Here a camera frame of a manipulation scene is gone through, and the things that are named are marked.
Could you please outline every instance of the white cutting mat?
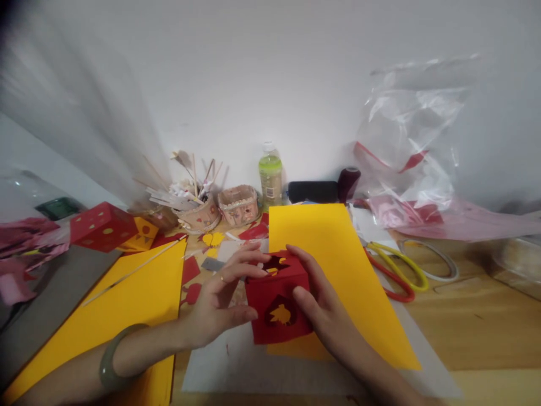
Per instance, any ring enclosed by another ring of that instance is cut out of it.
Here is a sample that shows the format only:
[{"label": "white cutting mat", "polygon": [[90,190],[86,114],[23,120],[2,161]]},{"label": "white cutting mat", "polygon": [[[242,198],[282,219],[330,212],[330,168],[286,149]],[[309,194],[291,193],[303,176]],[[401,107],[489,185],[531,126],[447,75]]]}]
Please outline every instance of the white cutting mat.
[{"label": "white cutting mat", "polygon": [[[218,259],[236,250],[222,243]],[[383,275],[382,284],[390,289]],[[401,374],[420,393],[459,398],[462,392],[402,303],[391,301],[423,370]],[[192,351],[182,386],[184,392],[362,395],[364,389],[338,363],[267,355],[255,346],[250,323],[226,331],[205,348]]]}]

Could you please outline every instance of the gray paper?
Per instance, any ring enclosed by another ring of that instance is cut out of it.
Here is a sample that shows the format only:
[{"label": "gray paper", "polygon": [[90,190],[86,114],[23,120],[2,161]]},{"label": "gray paper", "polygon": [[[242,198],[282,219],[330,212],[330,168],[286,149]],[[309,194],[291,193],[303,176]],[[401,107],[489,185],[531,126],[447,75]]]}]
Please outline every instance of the gray paper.
[{"label": "gray paper", "polygon": [[33,299],[0,336],[0,389],[3,391],[53,336],[81,299],[122,255],[72,245],[53,259]]}]

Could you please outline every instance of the red paper cube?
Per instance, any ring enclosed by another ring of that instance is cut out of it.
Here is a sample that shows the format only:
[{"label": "red paper cube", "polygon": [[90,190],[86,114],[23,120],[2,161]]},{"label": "red paper cube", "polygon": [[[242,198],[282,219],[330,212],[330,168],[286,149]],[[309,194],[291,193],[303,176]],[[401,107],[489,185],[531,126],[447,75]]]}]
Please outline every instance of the red paper cube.
[{"label": "red paper cube", "polygon": [[137,234],[134,217],[103,202],[70,222],[71,243],[110,252]]},{"label": "red paper cube", "polygon": [[245,281],[248,304],[258,311],[257,320],[252,321],[255,344],[284,342],[313,331],[292,294],[296,286],[310,290],[308,274],[288,251],[269,255],[272,259],[264,266],[269,275]]}]

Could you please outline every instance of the yellow paper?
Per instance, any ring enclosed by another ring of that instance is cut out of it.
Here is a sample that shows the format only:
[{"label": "yellow paper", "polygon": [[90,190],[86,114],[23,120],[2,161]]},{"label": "yellow paper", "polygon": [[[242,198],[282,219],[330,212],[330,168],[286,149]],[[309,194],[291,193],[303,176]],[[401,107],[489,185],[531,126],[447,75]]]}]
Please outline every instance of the yellow paper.
[{"label": "yellow paper", "polygon": [[[421,369],[342,204],[270,208],[269,251],[293,244],[311,253],[357,329],[392,366]],[[271,355],[332,359],[315,333],[267,346]]]},{"label": "yellow paper", "polygon": [[[163,248],[120,258],[82,302]],[[129,325],[156,325],[177,318],[185,250],[186,239],[87,306],[79,306],[9,386],[2,396],[4,403],[13,403],[45,375],[71,358],[111,340]],[[157,363],[136,384],[115,395],[111,404],[169,405],[173,368],[173,356]]]}]

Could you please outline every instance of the black object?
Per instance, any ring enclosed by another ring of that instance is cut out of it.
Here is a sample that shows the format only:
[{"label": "black object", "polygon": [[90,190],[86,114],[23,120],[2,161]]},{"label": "black object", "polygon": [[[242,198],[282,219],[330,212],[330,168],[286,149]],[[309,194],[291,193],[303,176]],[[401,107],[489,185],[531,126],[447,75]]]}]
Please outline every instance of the black object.
[{"label": "black object", "polygon": [[333,180],[290,182],[287,194],[291,203],[305,200],[314,203],[336,203],[338,201],[338,184]]},{"label": "black object", "polygon": [[361,171],[353,166],[348,166],[340,172],[338,178],[338,200],[340,203],[345,203],[353,197],[360,177]]},{"label": "black object", "polygon": [[35,209],[51,221],[58,221],[84,211],[84,207],[75,199],[59,197],[36,206]]}]

